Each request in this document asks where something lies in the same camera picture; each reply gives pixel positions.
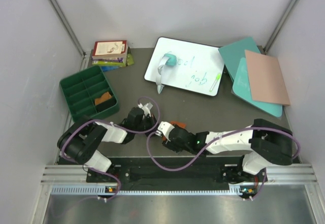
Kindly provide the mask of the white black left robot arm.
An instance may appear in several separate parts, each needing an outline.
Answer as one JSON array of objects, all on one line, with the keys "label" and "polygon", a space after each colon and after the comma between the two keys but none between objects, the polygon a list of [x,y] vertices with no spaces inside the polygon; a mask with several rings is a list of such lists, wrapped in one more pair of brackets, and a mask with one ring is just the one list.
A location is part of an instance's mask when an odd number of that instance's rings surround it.
[{"label": "white black left robot arm", "polygon": [[127,144],[136,134],[148,136],[157,129],[152,107],[151,103],[138,104],[119,124],[83,116],[59,138],[57,147],[66,158],[96,169],[99,178],[111,181],[115,177],[115,169],[112,162],[98,151],[98,146],[102,142]]}]

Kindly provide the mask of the mustard brown underwear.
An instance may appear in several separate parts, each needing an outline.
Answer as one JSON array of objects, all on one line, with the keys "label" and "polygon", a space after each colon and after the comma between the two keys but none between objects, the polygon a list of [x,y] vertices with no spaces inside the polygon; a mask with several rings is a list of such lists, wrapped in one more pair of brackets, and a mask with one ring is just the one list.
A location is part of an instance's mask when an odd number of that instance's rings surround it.
[{"label": "mustard brown underwear", "polygon": [[94,104],[97,106],[105,101],[108,101],[109,99],[111,99],[112,96],[109,92],[105,92],[104,94],[102,94],[99,98],[96,98],[94,100]]}]

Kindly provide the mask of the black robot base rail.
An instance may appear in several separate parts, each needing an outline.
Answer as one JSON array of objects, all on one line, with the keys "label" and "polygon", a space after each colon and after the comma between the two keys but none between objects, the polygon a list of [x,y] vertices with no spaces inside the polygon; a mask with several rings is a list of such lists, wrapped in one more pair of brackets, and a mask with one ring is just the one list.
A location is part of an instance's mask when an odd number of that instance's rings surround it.
[{"label": "black robot base rail", "polygon": [[108,173],[121,182],[121,190],[228,190],[230,184],[256,186],[263,181],[263,172],[256,176],[241,170],[240,156],[204,156],[196,159],[189,167],[174,171],[186,165],[192,158],[185,156],[162,156],[155,158],[164,169],[146,157],[113,157]]}]

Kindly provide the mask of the orange underwear white waistband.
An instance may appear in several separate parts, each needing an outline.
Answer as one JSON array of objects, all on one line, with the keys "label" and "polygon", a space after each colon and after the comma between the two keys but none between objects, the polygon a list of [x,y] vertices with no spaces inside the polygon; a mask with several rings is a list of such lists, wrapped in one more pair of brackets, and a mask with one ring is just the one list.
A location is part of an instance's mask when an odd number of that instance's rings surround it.
[{"label": "orange underwear white waistband", "polygon": [[182,129],[186,128],[186,123],[182,123],[182,122],[178,122],[178,121],[170,121],[169,123],[172,124],[175,128],[176,127],[180,127]]}]

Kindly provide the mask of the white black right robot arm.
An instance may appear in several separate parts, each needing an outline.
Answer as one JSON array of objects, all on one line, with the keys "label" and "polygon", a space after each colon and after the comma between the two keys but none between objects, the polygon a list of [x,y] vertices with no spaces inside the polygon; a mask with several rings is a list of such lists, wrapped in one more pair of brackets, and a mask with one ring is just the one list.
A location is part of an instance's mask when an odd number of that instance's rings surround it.
[{"label": "white black right robot arm", "polygon": [[249,181],[268,166],[289,166],[293,163],[292,132],[264,119],[255,119],[253,125],[243,131],[196,134],[163,121],[157,133],[164,136],[164,146],[174,152],[185,150],[193,155],[206,156],[245,151],[237,168],[237,175],[243,181]]}]

